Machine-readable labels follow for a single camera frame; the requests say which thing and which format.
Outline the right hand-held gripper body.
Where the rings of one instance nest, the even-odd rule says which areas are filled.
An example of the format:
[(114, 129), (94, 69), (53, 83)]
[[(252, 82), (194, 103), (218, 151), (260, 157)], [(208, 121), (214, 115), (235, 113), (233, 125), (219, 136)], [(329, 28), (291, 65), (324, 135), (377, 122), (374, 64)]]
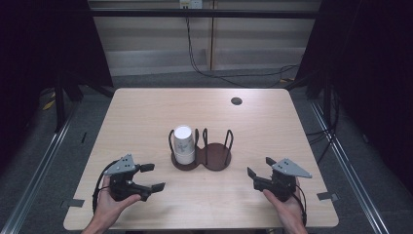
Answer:
[(296, 178), (298, 176), (312, 178), (313, 176), (305, 169), (284, 158), (278, 161), (272, 168), (272, 188), (270, 191), (282, 202), (287, 201), (296, 191)]

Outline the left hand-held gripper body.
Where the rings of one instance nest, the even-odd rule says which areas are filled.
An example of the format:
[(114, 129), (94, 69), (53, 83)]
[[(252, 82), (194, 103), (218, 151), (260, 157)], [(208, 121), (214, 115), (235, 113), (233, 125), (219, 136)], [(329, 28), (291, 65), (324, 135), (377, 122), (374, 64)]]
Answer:
[(104, 171), (106, 176), (110, 176), (109, 188), (115, 201), (123, 201), (134, 194), (143, 195), (142, 187), (133, 182), (134, 175), (141, 169), (127, 154)]

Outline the dark brown double cup holder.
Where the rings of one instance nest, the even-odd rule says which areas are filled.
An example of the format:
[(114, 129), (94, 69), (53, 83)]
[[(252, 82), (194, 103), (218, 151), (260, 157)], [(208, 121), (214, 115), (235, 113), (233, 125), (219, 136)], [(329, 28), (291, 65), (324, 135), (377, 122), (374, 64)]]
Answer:
[(231, 148), (233, 145), (234, 136), (231, 130), (227, 131), (225, 142), (209, 143), (207, 141), (207, 128), (204, 128), (200, 134), (198, 130), (192, 131), (195, 142), (195, 161), (189, 165), (180, 165), (174, 157), (173, 132), (169, 132), (169, 148), (171, 151), (171, 161), (173, 165), (181, 171), (191, 171), (199, 165), (204, 165), (211, 171), (222, 171), (227, 168), (231, 162)]

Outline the white paper cup floral print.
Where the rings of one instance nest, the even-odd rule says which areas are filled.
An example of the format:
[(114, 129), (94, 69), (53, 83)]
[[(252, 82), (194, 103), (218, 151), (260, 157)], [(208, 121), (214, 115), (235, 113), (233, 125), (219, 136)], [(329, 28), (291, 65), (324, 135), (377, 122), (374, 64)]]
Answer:
[(176, 153), (188, 155), (195, 150), (195, 142), (192, 129), (187, 125), (181, 125), (174, 129), (173, 146)]

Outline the person's left hand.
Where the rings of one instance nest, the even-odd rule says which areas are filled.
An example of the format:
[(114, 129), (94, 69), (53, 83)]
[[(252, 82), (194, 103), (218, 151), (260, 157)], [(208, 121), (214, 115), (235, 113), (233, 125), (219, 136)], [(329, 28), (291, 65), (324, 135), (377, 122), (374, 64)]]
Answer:
[(98, 226), (108, 228), (117, 221), (126, 208), (140, 200), (141, 197), (135, 194), (123, 201), (115, 201), (110, 194), (110, 189), (104, 188), (98, 193), (97, 206), (92, 222)]

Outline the person's right hand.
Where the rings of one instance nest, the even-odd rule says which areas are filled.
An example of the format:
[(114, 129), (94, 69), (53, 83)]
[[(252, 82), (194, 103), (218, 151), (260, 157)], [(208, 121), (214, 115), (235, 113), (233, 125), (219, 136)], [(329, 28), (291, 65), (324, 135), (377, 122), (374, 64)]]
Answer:
[(282, 227), (304, 226), (301, 209), (301, 196), (299, 190), (287, 201), (280, 201), (271, 191), (264, 189), (263, 194), (277, 211)]

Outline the grey tape strip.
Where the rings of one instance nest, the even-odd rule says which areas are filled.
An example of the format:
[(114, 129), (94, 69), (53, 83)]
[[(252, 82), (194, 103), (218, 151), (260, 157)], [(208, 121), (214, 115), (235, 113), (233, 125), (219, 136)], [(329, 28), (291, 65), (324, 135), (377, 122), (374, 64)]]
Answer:
[(317, 196), (320, 201), (331, 200), (332, 202), (335, 202), (339, 199), (339, 196), (336, 193), (330, 193), (330, 192), (318, 193)]
[(85, 201), (81, 199), (68, 199), (68, 200), (63, 200), (60, 203), (60, 206), (62, 208), (70, 208), (70, 207), (82, 208), (84, 203)]

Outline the black metal stand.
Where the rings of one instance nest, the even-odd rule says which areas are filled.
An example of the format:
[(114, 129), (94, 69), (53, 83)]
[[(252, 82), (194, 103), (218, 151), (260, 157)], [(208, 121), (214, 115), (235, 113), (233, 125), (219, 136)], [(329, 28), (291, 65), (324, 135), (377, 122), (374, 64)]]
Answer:
[(55, 82), (56, 94), (56, 132), (59, 132), (66, 123), (67, 116), (65, 114), (64, 96), (68, 96), (71, 101), (79, 102), (83, 99), (83, 93), (80, 89), (81, 85), (86, 85), (94, 91), (108, 97), (114, 97), (114, 92), (98, 85), (85, 77), (82, 77), (73, 72), (60, 73)]
[(322, 120), (328, 127), (331, 127), (332, 88), (328, 72), (323, 69), (310, 71), (303, 77), (296, 78), (291, 84), (286, 85), (284, 89), (292, 91), (295, 88), (304, 86), (306, 86), (306, 97), (308, 99), (316, 99), (322, 96)]

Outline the black curtain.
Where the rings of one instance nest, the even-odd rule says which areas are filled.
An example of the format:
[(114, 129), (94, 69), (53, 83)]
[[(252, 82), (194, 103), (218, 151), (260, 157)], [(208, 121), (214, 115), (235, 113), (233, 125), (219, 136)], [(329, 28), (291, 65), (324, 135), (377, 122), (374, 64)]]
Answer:
[(88, 0), (0, 0), (0, 174), (59, 76), (113, 85)]
[(296, 78), (329, 81), (413, 194), (413, 0), (321, 0)]

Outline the silver floor rail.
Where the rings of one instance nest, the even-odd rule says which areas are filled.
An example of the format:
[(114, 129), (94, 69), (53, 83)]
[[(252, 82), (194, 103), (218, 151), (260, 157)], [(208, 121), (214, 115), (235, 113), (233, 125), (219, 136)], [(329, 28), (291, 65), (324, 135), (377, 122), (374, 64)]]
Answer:
[(379, 210), (377, 209), (376, 205), (374, 204), (373, 200), (362, 184), (340, 140), (335, 134), (327, 129), (327, 125), (322, 120), (322, 109), (320, 105), (318, 103), (312, 102), (311, 106), (321, 129), (326, 133), (326, 138), (331, 146), (331, 149), (334, 152), (334, 155), (337, 158), (348, 183), (352, 187), (355, 196), (357, 197), (357, 201), (360, 204), (374, 233), (390, 234), (385, 221), (383, 220)]
[(19, 200), (14, 206), (11, 214), (8, 216), (4, 226), (0, 229), (0, 234), (19, 234), (22, 224), (39, 192), (41, 184), (64, 141), (78, 106), (79, 101), (72, 103), (67, 116), (63, 119), (62, 125), (54, 131), (53, 138), (51, 139), (47, 150), (42, 154), (41, 161), (36, 166), (36, 170), (24, 186), (24, 191), (19, 196)]

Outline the white wall outlet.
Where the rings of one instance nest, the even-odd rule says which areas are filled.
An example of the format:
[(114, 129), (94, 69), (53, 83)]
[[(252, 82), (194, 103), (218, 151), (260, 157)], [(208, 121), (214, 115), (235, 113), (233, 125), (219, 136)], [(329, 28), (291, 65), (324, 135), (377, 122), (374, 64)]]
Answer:
[(179, 0), (180, 9), (200, 10), (203, 7), (203, 0)]

